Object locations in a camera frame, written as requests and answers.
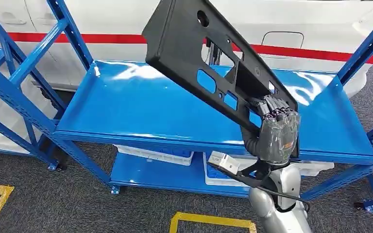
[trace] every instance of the black cable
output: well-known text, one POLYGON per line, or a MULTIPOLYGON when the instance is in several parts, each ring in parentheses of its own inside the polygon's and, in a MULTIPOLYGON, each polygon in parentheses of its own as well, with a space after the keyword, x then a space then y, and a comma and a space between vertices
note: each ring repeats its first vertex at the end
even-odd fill
POLYGON ((303 199, 301 199, 299 197, 294 197, 294 196, 291 196, 291 195, 288 195, 288 194, 285 194, 285 193, 274 192, 274 191, 271 191, 271 190, 269 190, 267 188, 264 188, 264 187, 261 187, 261 186, 258 186, 257 188, 260 189, 260 190, 262 190, 262 191, 264 191, 264 192, 266 192, 266 193, 269 193, 271 195, 277 195, 277 196, 281 196, 283 198, 289 198, 289 199, 293 199, 293 200, 298 200, 298 201, 300 201, 300 202, 302 202, 302 203, 305 204, 305 211, 307 213, 309 211, 309 206, 310 205, 309 205, 309 202, 307 202, 306 200, 303 200, 303 199))

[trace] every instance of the car door handle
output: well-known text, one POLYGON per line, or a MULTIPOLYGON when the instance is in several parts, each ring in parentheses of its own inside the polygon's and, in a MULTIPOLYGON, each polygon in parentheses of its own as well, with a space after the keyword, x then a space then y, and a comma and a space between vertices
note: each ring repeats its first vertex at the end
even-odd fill
POLYGON ((25 20, 18 19, 14 14, 10 12, 3 12, 1 14, 0 22, 10 25, 24 25, 26 24, 25 20))

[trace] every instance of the blue shelving unit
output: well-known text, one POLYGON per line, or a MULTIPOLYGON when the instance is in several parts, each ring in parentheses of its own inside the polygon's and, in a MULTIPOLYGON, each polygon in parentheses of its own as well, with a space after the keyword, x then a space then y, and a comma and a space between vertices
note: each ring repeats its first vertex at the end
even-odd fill
MULTIPOLYGON (((111 192, 120 185, 164 188, 246 197, 247 189, 206 185, 202 154, 181 166, 118 153, 106 174, 72 141, 111 143, 245 155, 239 126, 142 62, 93 60, 63 0, 48 0, 58 23, 25 57, 0 26, 2 49, 21 65, 8 80, 0 74, 0 97, 46 137, 87 168, 111 192), (67 108, 34 68, 64 32, 87 70, 67 108), (63 113, 45 117, 17 88, 28 73, 44 87, 63 113)), ((313 199, 373 173, 373 131, 365 133, 343 85, 373 54, 373 32, 339 73, 275 70, 299 103, 302 116, 300 159, 354 164, 303 193, 313 199)), ((230 67, 213 66, 218 73, 230 67)))

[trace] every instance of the lower shelf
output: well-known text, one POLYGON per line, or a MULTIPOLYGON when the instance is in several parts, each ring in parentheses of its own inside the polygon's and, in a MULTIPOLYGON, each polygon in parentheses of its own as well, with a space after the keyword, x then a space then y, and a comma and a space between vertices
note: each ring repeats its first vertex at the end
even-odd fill
POLYGON ((110 183, 242 198, 249 191, 248 187, 207 185, 201 152, 195 152, 189 166, 117 153, 110 183))

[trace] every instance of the robotic hand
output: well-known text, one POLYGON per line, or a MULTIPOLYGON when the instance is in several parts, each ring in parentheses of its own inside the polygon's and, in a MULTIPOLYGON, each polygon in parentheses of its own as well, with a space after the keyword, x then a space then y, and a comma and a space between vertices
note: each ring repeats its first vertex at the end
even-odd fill
POLYGON ((245 148, 258 157, 257 162, 238 171, 237 160, 214 151, 208 163, 251 187, 249 200, 266 232, 310 233, 306 221, 309 205, 298 197, 301 175, 296 166, 289 164, 298 137, 300 116, 283 100, 272 96, 252 99, 249 103, 262 116, 260 135, 257 137, 244 128, 241 132, 245 148), (253 171, 256 171, 255 177, 250 175, 253 171))

